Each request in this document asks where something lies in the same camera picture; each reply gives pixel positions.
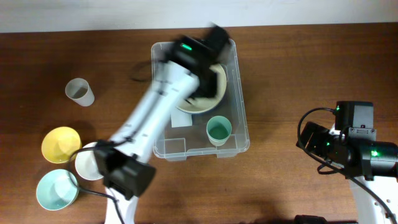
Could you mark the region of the dark blue plate bowl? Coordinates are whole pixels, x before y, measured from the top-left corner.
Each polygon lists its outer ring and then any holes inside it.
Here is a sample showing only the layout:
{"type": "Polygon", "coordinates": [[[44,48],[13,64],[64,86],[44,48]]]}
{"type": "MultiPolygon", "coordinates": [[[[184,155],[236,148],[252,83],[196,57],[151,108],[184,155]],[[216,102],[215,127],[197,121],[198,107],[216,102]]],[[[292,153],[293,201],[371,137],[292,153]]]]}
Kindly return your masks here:
{"type": "Polygon", "coordinates": [[[223,105],[224,102],[220,99],[197,98],[183,101],[179,109],[190,114],[202,114],[218,110],[223,105]]]}

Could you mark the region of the cream large bowl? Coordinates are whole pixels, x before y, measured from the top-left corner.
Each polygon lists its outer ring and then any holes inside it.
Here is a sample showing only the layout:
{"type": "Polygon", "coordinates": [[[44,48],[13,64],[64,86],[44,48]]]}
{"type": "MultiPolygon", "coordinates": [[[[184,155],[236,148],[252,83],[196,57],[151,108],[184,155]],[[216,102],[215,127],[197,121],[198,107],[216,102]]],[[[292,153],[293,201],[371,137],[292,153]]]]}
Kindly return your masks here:
{"type": "Polygon", "coordinates": [[[221,64],[212,65],[210,69],[217,74],[217,91],[214,98],[195,98],[182,101],[177,108],[180,111],[200,114],[215,108],[223,99],[227,87],[227,75],[221,64]]]}

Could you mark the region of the mint green plastic cup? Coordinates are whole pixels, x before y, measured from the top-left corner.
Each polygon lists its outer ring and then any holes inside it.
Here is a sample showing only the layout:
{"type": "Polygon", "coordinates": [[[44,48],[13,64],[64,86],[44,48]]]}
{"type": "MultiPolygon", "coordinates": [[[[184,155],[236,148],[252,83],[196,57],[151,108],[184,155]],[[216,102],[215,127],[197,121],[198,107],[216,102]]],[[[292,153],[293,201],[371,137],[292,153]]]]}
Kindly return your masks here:
{"type": "Polygon", "coordinates": [[[224,116],[214,116],[206,124],[206,133],[214,146],[222,146],[232,133],[232,124],[224,116]]]}

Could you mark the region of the grey plastic cup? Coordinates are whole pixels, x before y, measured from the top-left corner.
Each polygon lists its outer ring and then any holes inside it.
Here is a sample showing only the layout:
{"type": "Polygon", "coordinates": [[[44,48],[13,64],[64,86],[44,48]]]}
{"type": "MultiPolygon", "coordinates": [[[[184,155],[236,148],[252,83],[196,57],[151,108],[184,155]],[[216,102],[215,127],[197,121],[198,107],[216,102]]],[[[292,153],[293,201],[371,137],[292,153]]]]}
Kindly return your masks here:
{"type": "Polygon", "coordinates": [[[65,87],[66,96],[80,106],[90,106],[94,103],[95,96],[89,83],[83,78],[70,80],[65,87]]]}

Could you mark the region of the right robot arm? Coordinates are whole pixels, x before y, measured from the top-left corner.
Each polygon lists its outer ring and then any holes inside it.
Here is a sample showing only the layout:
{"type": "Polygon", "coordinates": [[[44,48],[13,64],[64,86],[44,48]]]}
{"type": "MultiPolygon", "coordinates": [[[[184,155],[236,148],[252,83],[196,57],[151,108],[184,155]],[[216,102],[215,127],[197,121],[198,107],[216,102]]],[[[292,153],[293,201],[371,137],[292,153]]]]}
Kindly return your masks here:
{"type": "Polygon", "coordinates": [[[319,162],[320,175],[348,180],[358,223],[397,223],[397,145],[377,141],[374,105],[339,101],[329,112],[330,129],[299,120],[296,146],[319,162]]]}

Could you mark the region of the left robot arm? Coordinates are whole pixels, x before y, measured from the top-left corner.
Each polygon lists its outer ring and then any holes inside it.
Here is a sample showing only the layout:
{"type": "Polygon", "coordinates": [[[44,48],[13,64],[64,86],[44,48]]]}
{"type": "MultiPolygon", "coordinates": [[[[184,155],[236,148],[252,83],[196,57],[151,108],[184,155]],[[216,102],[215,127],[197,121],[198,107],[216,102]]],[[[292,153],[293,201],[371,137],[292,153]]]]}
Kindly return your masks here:
{"type": "Polygon", "coordinates": [[[106,223],[134,223],[139,197],[156,169],[148,164],[154,141],[181,102],[214,98],[218,76],[211,66],[230,50],[228,33],[213,26],[202,39],[182,36],[165,51],[160,70],[127,121],[93,155],[108,198],[106,223]]]}

